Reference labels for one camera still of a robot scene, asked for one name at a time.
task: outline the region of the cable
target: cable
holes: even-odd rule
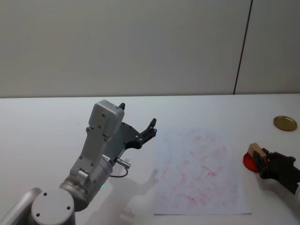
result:
[[[115,177],[115,178],[121,178],[121,177],[126,177],[128,174],[128,169],[126,167],[124,167],[124,169],[126,170],[126,174],[122,175],[122,176],[114,176],[114,175],[110,175],[110,177]]]

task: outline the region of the gold lid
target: gold lid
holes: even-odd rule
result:
[[[274,118],[274,125],[284,131],[293,131],[297,129],[297,123],[287,116],[277,116]]]

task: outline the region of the red object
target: red object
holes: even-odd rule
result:
[[[252,157],[251,157],[248,153],[246,153],[246,154],[244,155],[244,157],[243,157],[243,164],[244,164],[244,166],[245,166],[248,170],[250,170],[250,171],[252,171],[252,172],[255,172],[255,173],[259,173],[258,168],[257,168],[257,166],[255,165],[254,160],[252,159]]]

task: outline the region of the white table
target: white table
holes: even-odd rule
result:
[[[92,107],[101,99],[0,99],[0,217],[32,187],[49,190],[60,185],[82,150]],[[284,132],[273,125],[273,118],[278,115],[290,116],[300,123],[300,95],[105,99],[116,105],[125,102],[123,121],[139,131],[153,117],[157,118],[157,135],[162,126],[225,128],[252,214],[154,216],[151,140],[140,150],[125,152],[123,158],[132,164],[129,175],[109,179],[89,207],[76,213],[78,225],[300,223],[277,195],[260,189],[255,175],[241,163],[249,144],[257,142],[270,151],[296,157],[295,165],[300,168],[300,129]]]

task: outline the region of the white wall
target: white wall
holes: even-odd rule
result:
[[[300,92],[300,1],[254,0],[236,93]]]
[[[0,97],[232,94],[250,0],[1,0]]]

